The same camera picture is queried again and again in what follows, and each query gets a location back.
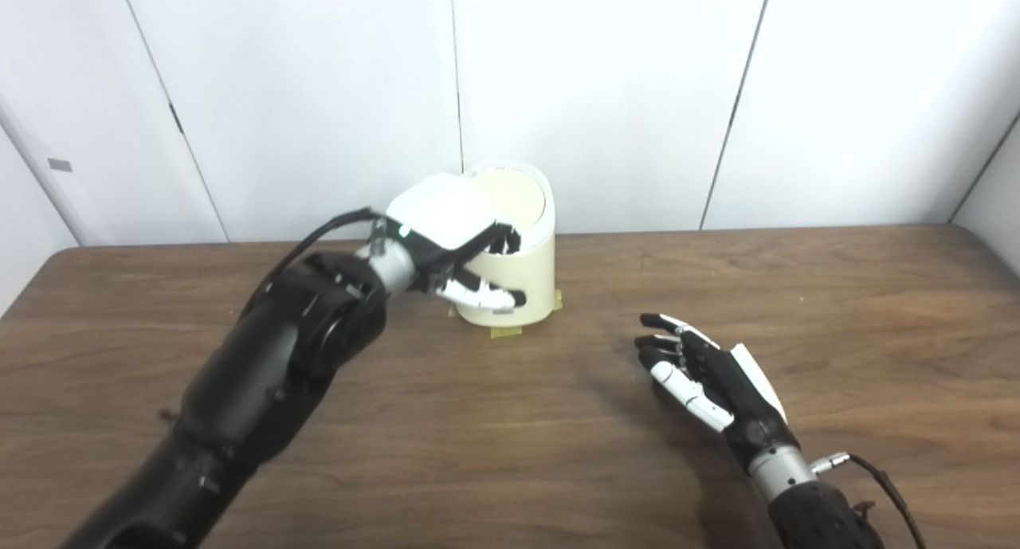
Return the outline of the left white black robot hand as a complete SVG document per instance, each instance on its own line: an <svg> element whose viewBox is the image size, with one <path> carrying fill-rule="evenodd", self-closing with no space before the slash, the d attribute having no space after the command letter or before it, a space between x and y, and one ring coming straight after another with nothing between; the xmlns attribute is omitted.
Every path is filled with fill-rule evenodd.
<svg viewBox="0 0 1020 549"><path fill-rule="evenodd" d="M521 236L478 186L455 174L431 174L390 202L382 227L359 251L386 294L426 292L455 304L506 313L526 303L467 267L482 253L520 251Z"/></svg>

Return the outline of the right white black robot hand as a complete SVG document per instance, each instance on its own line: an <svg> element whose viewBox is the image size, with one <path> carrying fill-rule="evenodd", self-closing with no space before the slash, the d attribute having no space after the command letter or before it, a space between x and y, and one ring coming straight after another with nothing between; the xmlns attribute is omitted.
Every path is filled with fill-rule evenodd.
<svg viewBox="0 0 1020 549"><path fill-rule="evenodd" d="M722 348L692 325L660 313L642 313L640 323L658 331L634 340L641 366L688 414L724 437L746 475L762 455L800 445L779 396L742 343Z"/></svg>

